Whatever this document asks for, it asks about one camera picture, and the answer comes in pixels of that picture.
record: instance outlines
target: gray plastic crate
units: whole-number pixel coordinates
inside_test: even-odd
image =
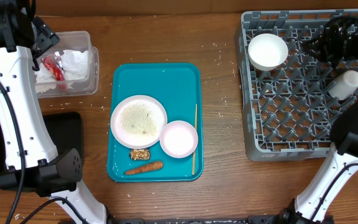
[[[341,62],[336,71],[301,52],[300,44],[321,33],[336,16],[358,16],[358,9],[320,11],[254,11],[241,15],[236,33],[241,73],[244,139],[253,161],[295,161],[325,157],[335,119],[358,99],[358,89],[345,101],[327,95],[332,80],[346,70],[358,72],[358,60]],[[271,33],[283,38],[289,55],[268,72],[249,62],[251,38]]]

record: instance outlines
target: carrot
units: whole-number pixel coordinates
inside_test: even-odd
[[[125,175],[133,175],[133,174],[142,174],[144,172],[150,172],[155,170],[160,170],[164,166],[164,163],[161,161],[151,162],[149,164],[140,166],[135,169],[131,169],[125,172]]]

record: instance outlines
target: white plate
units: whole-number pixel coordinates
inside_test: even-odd
[[[136,95],[114,109],[110,128],[116,140],[130,149],[144,149],[158,142],[167,125],[167,112],[156,99]]]
[[[169,156],[187,157],[197,148],[197,131],[185,121],[172,121],[162,130],[160,144],[162,150]]]

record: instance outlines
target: blue tray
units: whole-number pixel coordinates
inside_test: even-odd
[[[189,181],[204,169],[203,114],[200,71],[190,63],[139,63],[121,65],[114,73],[111,112],[126,98],[147,95],[158,100],[168,115],[168,123],[182,120],[194,125],[198,105],[195,175],[191,174],[193,155],[175,159],[163,152],[160,142],[150,147],[149,161],[132,161],[129,149],[119,144],[110,130],[107,171],[118,182]],[[163,161],[161,170],[137,175],[124,172],[153,161]]]

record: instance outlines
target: crumpled paper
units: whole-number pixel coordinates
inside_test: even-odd
[[[63,65],[63,76],[65,80],[80,80],[86,77],[88,71],[88,51],[83,53],[77,50],[64,50],[64,54],[60,56]],[[56,78],[40,64],[40,71],[35,73],[36,83],[45,83],[43,85],[35,85],[37,93],[43,93],[51,89],[55,89],[57,84]]]

